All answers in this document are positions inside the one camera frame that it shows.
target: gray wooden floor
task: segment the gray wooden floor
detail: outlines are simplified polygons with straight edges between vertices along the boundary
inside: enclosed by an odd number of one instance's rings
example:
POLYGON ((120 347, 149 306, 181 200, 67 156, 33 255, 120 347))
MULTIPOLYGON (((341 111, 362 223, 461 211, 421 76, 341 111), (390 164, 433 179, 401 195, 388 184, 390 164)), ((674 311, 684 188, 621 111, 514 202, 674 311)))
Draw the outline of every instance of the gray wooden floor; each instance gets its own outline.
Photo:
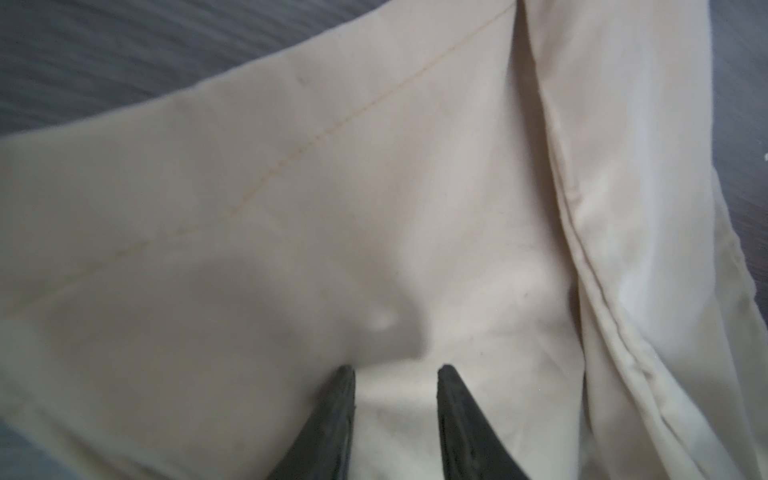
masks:
MULTIPOLYGON (((384 0, 4 0, 0 134, 133 104, 310 38, 384 0)), ((713 152, 768 314, 768 2, 713 0, 713 152)), ((72 480, 0 424, 0 478, 72 480)))

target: seam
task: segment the seam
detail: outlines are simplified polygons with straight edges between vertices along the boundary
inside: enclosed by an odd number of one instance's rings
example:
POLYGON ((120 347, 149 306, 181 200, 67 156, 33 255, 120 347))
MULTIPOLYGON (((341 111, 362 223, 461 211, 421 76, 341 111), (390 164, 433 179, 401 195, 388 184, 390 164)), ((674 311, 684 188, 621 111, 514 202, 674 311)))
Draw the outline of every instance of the seam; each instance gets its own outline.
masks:
POLYGON ((110 257, 107 257, 104 260, 101 260, 87 268, 84 268, 83 270, 80 270, 76 273, 66 276, 64 279, 56 283, 53 283, 52 285, 49 285, 47 288, 43 289, 41 292, 36 293, 35 295, 30 296, 29 298, 20 300, 14 306, 12 306, 11 309, 3 313, 2 316, 10 317, 10 316, 18 315, 23 310, 30 307, 33 303, 36 303, 39 300, 42 300, 46 296, 50 296, 52 294, 58 293, 66 289, 68 286, 77 283, 78 281, 84 280, 85 278, 91 275, 94 275, 95 273, 105 270, 106 268, 110 267, 111 265, 118 262, 119 260, 124 259, 125 257, 129 257, 135 253, 140 253, 141 251, 146 250, 150 246, 163 243, 169 240, 175 240, 180 237, 185 237, 186 235, 191 235, 193 233, 199 233, 205 230, 210 230, 211 228, 214 228, 220 224, 226 223, 228 220, 240 214, 243 211, 243 209, 247 206, 247 204, 263 189, 266 183, 270 179, 275 177, 282 169, 298 161, 310 148, 318 144, 320 141, 322 141, 326 137, 329 137, 330 135, 336 133, 338 130, 340 130, 342 127, 347 125, 349 122, 355 120, 360 115, 366 113, 371 108, 374 108, 376 105, 380 104, 387 98, 391 97, 394 93, 401 90, 406 85, 420 78, 432 67, 440 63, 442 60, 446 59, 450 54, 458 50, 463 45, 467 44, 478 33, 485 30, 492 23, 499 20, 502 16, 504 16, 505 13, 509 12, 515 6, 515 4, 516 2, 513 2, 511 5, 501 10, 498 14, 491 17, 488 21, 486 21, 485 23, 477 27, 475 30, 470 31, 464 38, 459 40, 451 48, 444 51, 443 53, 438 55, 436 58, 432 59, 429 63, 424 65, 416 73, 413 73, 407 78, 405 78, 404 80, 400 81, 400 83, 390 88, 388 91, 384 92, 383 94, 375 98, 373 101, 370 101, 368 104, 364 105, 363 107, 353 111, 351 114, 348 114, 346 117, 344 117, 342 120, 334 124, 332 127, 327 128, 322 133, 315 135, 309 141, 307 141, 304 145, 297 148, 292 154, 289 154, 283 159, 279 160, 277 163, 274 164, 274 166, 272 166, 272 168, 270 168, 262 177, 260 177, 256 181, 253 187, 251 187, 251 189, 248 190, 245 193, 245 195, 243 195, 243 197, 240 199, 240 201, 236 205, 227 208, 225 211, 219 214, 217 218, 214 218, 212 220, 207 220, 201 223, 197 223, 194 225, 186 226, 186 227, 179 227, 175 230, 161 232, 155 237, 136 242, 133 245, 130 245, 129 247, 124 248, 123 250, 119 250, 118 252, 116 252, 110 257))

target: cream cloth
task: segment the cream cloth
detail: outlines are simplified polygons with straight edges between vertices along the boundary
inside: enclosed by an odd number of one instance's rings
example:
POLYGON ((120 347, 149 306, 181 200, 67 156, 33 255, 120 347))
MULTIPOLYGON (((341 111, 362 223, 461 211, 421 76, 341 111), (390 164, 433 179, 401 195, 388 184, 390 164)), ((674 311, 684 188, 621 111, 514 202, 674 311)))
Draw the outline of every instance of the cream cloth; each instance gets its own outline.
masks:
POLYGON ((5 420, 86 478, 261 478, 350 362, 352 478, 441 478, 451 362, 533 480, 768 478, 706 2, 522 6, 4 139, 5 420))

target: yellow thread stitching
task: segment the yellow thread stitching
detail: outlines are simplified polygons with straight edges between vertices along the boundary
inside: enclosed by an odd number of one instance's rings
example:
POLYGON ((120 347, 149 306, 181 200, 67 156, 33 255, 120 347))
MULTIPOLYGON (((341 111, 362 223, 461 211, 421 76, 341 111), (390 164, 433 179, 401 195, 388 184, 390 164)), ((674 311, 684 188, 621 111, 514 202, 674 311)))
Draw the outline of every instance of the yellow thread stitching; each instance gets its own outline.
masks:
POLYGON ((377 104, 380 104, 385 99, 389 98, 394 94, 396 91, 400 90, 401 88, 405 87, 407 84, 413 82, 417 78, 424 75, 429 69, 437 65, 440 61, 448 57, 451 53, 456 51, 458 48, 462 47, 464 44, 466 44, 468 41, 472 40, 472 38, 475 37, 478 33, 485 30, 490 24, 495 22, 496 20, 499 20, 502 16, 504 16, 505 13, 509 12, 513 7, 515 6, 515 3, 512 3, 507 8, 499 12, 497 15, 495 15, 493 18, 488 20, 483 25, 480 25, 475 30, 468 33, 462 40, 460 40, 458 43, 453 45, 448 50, 444 51, 440 55, 438 55, 435 59, 430 61, 427 65, 422 67, 421 70, 417 71, 415 74, 412 74, 411 76, 407 77, 405 80, 401 81, 388 91, 384 92, 380 96, 378 96, 376 99, 368 103, 367 105, 359 108, 358 110, 352 112, 351 114, 344 117, 342 120, 340 120, 337 124, 333 125, 332 127, 328 128, 327 130, 323 131, 322 133, 316 135, 313 137, 310 141, 305 143, 302 147, 299 147, 294 151, 292 154, 288 155, 284 159, 278 161, 274 167, 270 168, 269 171, 267 171, 259 180, 257 180, 256 185, 247 192, 243 198, 240 199, 240 202, 237 205, 234 205, 233 207, 228 208, 222 214, 215 220, 209 220, 203 223, 199 223, 198 225, 191 225, 189 227, 180 227, 176 230, 172 230, 171 232, 166 233, 160 233, 157 236, 155 236, 152 239, 148 240, 142 240, 134 245, 131 245, 130 247, 124 248, 123 250, 118 251, 111 257, 108 257, 101 262, 94 263, 93 265, 84 268, 83 270, 80 270, 77 273, 74 273, 70 276, 65 277, 63 280, 57 283, 53 283, 48 288, 40 292, 39 294, 28 298, 26 300, 22 300, 21 302, 14 305, 6 314, 3 316, 13 316, 18 313, 20 313, 23 309, 27 308, 28 306, 32 305, 33 303, 37 302, 38 300, 41 300, 45 298, 46 296, 49 296, 53 293, 57 293, 68 286, 72 285, 73 283, 78 282, 79 280, 83 280, 84 278, 93 275, 108 266, 112 265, 113 263, 118 262, 119 260, 128 257, 132 255, 133 253, 138 253, 142 250, 145 250, 150 245, 154 245, 156 243, 160 243, 162 241, 169 241, 173 240, 179 237, 185 237, 186 235, 191 235, 192 233, 198 233, 205 230, 208 230, 210 228, 215 227, 216 225, 223 223, 226 220, 229 220, 232 217, 235 217, 237 214, 239 214, 241 211, 243 211, 243 208, 248 204, 248 202, 262 189, 264 184, 270 180, 272 177, 277 175, 286 165, 289 165, 293 163, 294 161, 297 161, 299 158, 301 158, 311 147, 313 147, 315 144, 320 142, 322 139, 330 136, 334 132, 338 131, 341 127, 347 125, 350 121, 353 119, 359 117, 360 115, 364 114, 371 108, 375 107, 377 104))

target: garment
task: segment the garment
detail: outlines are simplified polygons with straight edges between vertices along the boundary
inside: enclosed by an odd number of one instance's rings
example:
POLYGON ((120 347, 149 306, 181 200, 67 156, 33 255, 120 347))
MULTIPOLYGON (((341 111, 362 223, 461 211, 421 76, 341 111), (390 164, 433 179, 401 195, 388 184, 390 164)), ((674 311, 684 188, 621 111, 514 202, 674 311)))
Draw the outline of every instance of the garment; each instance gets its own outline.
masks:
POLYGON ((440 478, 435 371, 537 478, 768 478, 707 7, 392 0, 0 142, 0 412, 86 478, 259 478, 338 365, 353 478, 440 478))

